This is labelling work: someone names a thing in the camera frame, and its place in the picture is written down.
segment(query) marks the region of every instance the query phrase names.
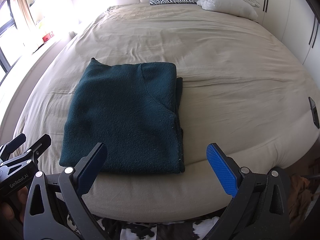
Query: teal folded garment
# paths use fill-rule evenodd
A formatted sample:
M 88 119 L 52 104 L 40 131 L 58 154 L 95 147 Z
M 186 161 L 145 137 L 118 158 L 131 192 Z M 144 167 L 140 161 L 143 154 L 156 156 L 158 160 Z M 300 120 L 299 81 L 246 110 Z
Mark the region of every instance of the teal folded garment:
M 184 172 L 181 94 L 172 63 L 108 66 L 92 58 L 70 105 L 59 164 L 74 167 L 102 142 L 108 157 L 101 171 Z

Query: red object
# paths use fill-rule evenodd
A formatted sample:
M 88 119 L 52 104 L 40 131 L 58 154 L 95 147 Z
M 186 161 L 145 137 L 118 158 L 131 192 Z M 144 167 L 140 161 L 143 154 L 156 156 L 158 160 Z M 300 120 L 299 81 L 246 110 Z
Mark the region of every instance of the red object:
M 44 42 L 50 40 L 50 39 L 51 39 L 50 33 L 48 33 L 48 34 L 47 34 L 46 36 L 44 36 L 42 39 L 43 39 Z
M 47 42 L 54 36 L 53 32 L 49 32 L 46 36 L 44 36 L 42 39 L 44 42 Z

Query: sheer curtain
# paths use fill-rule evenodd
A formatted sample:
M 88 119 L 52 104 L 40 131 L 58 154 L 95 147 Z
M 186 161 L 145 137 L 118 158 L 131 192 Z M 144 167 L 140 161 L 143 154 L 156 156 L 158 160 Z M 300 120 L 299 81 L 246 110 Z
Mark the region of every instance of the sheer curtain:
M 29 52 L 36 51 L 44 42 L 30 14 L 27 0 L 10 0 L 17 30 Z

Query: hand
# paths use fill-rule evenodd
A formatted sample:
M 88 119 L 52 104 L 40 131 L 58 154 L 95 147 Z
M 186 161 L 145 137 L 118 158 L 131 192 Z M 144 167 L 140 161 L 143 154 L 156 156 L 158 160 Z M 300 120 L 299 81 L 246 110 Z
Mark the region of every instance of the hand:
M 20 189 L 17 192 L 17 196 L 18 196 L 18 200 L 21 202 L 22 204 L 22 209 L 20 212 L 20 220 L 23 223 L 24 220 L 24 212 L 26 210 L 26 203 L 27 203 L 27 197 L 28 197 L 28 189 L 27 187 L 24 187 L 22 189 Z M 12 207 L 10 207 L 9 204 L 3 202 L 0 204 L 0 210 L 2 212 L 2 214 L 4 215 L 4 217 L 7 220 L 12 220 L 14 218 L 14 212 L 12 210 Z

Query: fitted sheet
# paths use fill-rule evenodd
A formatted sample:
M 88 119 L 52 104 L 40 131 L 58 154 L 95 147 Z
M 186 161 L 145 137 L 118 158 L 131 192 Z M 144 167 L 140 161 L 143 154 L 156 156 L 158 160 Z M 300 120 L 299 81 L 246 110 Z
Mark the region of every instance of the fitted sheet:
M 55 58 L 31 93 L 14 136 L 47 133 L 39 158 L 46 174 L 59 166 L 63 129 L 90 59 L 107 65 L 172 62 L 183 78 L 180 124 L 186 171 L 170 175 L 100 173 L 83 196 L 101 217 L 165 222 L 201 216 L 228 204 L 206 160 L 216 142 L 241 166 L 267 173 L 301 158 L 319 136 L 308 97 L 320 92 L 292 53 L 258 23 L 197 5 L 135 4 L 102 13 Z

